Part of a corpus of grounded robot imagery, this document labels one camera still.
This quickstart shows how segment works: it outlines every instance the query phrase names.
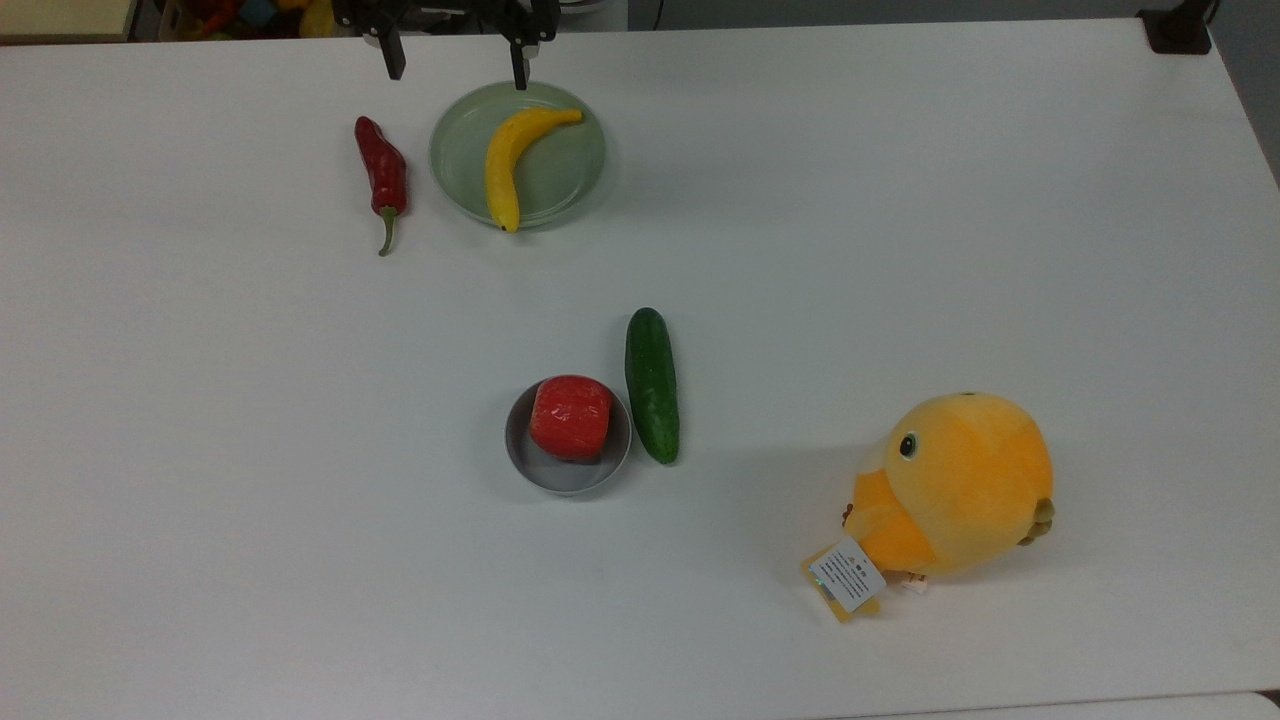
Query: white label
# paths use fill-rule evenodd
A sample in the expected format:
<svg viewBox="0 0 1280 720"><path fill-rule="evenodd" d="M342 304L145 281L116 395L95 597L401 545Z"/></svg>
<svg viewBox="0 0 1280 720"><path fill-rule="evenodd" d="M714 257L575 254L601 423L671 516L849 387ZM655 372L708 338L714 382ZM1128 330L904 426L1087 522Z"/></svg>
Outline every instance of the white label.
<svg viewBox="0 0 1280 720"><path fill-rule="evenodd" d="M852 612L888 584L854 538L845 538L819 557L809 571L831 600Z"/></svg>
<svg viewBox="0 0 1280 720"><path fill-rule="evenodd" d="M915 573L908 573L906 578L899 584L915 594L924 594L924 591L929 589L929 583L924 579L924 575L916 575Z"/></svg>

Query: bowl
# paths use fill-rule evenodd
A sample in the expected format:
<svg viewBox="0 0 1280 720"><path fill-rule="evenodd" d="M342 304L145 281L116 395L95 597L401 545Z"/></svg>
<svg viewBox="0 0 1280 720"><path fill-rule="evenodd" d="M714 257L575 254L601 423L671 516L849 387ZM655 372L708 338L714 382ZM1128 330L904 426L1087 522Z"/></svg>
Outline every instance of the bowl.
<svg viewBox="0 0 1280 720"><path fill-rule="evenodd" d="M467 215L494 224L485 196L489 140L507 118L526 108L577 108L582 122L561 126L529 146L516 165L520 227L549 223L586 197L604 170L604 129L595 113L570 92L530 82L489 85L454 102L431 132L431 176Z"/></svg>
<svg viewBox="0 0 1280 720"><path fill-rule="evenodd" d="M529 482L561 497L600 488L617 473L631 450L631 415L626 404L616 392L609 391L613 398L609 406L609 429L604 436L604 448L595 460L585 462L559 460L538 447L529 434L534 400L541 384L538 382L526 389L507 415L507 455L512 465Z"/></svg>

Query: light green plate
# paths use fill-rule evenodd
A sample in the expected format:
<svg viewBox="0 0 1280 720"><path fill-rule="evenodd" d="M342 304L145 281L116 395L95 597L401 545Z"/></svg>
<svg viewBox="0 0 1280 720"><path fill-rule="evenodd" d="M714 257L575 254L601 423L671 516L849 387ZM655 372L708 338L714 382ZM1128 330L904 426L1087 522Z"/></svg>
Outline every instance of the light green plate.
<svg viewBox="0 0 1280 720"><path fill-rule="evenodd" d="M531 82L518 91L509 82L481 87L453 104L431 133L431 174L444 193L472 218L494 224L484 193L484 159L494 131L525 108L582 110L582 122L561 126L525 150L516 164L520 224L554 220L600 179L604 131L591 109L550 85Z"/></svg>

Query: cucumber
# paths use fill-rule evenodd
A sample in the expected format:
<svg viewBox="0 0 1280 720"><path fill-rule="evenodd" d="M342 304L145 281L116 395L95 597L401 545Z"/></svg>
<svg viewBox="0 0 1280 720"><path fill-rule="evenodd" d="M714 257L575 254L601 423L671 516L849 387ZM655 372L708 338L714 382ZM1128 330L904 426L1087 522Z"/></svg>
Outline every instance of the cucumber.
<svg viewBox="0 0 1280 720"><path fill-rule="evenodd" d="M640 442L663 465L680 454L680 410L676 363L667 322L653 307L641 307L627 324L627 395Z"/></svg>

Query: plush toy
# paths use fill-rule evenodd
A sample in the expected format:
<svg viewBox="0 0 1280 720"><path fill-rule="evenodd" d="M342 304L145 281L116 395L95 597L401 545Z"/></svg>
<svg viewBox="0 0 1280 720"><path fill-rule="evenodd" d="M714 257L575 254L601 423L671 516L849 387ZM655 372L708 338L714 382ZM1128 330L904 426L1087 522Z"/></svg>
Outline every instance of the plush toy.
<svg viewBox="0 0 1280 720"><path fill-rule="evenodd" d="M882 573L945 575L1047 533L1052 495L1030 415L993 395L946 395L915 406L863 460L845 532Z"/></svg>

